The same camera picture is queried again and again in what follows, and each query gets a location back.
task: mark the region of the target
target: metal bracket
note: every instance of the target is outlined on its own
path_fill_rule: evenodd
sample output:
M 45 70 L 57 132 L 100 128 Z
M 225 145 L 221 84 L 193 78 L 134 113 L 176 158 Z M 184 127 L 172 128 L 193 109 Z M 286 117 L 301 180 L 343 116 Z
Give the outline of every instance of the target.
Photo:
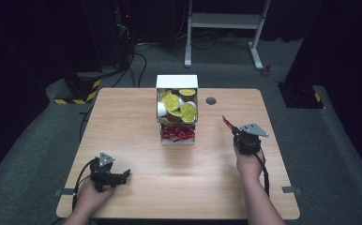
M 103 167 L 108 165 L 109 163 L 113 162 L 114 158 L 111 156 L 106 155 L 105 153 L 101 152 L 99 154 L 99 167 Z
M 263 137 L 269 136 L 267 132 L 265 132 L 263 129 L 260 128 L 260 126 L 258 126 L 256 124 L 244 125 L 244 126 L 241 126 L 240 129 L 247 132 L 248 134 L 253 134 L 253 135 L 263 136 Z
M 283 190 L 283 193 L 294 193 L 294 195 L 300 195 L 303 193 L 300 188 L 295 188 L 293 186 L 282 187 L 281 189 Z

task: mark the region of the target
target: forearm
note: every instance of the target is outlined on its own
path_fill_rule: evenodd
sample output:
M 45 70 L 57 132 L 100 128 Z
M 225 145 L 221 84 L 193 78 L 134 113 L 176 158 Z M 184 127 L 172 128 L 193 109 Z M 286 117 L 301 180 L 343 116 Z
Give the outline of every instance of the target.
M 243 186 L 250 225 L 285 224 L 259 181 L 245 179 Z
M 64 225 L 84 225 L 89 218 L 89 215 L 82 210 L 75 210 L 70 214 L 70 216 L 65 221 Z

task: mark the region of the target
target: red object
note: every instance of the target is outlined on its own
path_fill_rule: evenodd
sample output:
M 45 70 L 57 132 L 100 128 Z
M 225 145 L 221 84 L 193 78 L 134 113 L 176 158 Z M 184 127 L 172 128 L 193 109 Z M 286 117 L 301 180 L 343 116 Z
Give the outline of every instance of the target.
M 263 71 L 261 71 L 261 75 L 263 77 L 267 77 L 272 74 L 272 68 L 271 65 L 266 65 Z
M 234 125 L 232 125 L 227 119 L 225 119 L 225 117 L 222 115 L 222 120 L 224 121 L 224 123 L 228 126 L 228 128 L 230 130 L 233 130 L 233 128 L 236 128 Z
M 171 139 L 173 142 L 187 140 L 195 137 L 195 126 L 193 125 L 161 125 L 161 138 Z

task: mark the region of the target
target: yellow black hazard tape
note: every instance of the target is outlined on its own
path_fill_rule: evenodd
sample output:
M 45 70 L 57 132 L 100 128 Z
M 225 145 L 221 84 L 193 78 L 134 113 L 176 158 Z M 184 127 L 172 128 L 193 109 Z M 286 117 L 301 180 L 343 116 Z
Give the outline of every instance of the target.
M 54 98 L 54 102 L 57 104 L 78 104 L 78 105 L 83 105 L 83 104 L 88 104 L 90 103 L 94 97 L 96 96 L 97 90 L 98 90 L 98 86 L 101 83 L 101 80 L 97 80 L 95 82 L 93 82 L 91 89 L 89 90 L 83 90 L 85 93 L 85 97 L 83 98 L 65 98 L 65 97 L 55 97 Z

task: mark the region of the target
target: human hand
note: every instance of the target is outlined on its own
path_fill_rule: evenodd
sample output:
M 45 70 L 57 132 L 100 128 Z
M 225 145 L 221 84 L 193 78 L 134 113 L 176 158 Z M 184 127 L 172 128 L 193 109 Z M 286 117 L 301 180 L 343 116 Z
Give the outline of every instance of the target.
M 103 192 L 97 191 L 94 182 L 87 178 L 79 188 L 78 201 L 74 211 L 82 211 L 84 214 L 91 216 L 113 193 L 114 187 L 110 187 Z
M 236 153 L 236 168 L 243 180 L 259 181 L 260 174 L 263 171 L 263 166 L 254 155 L 242 155 L 234 145 L 234 152 Z M 257 153 L 257 156 L 264 162 L 263 151 Z

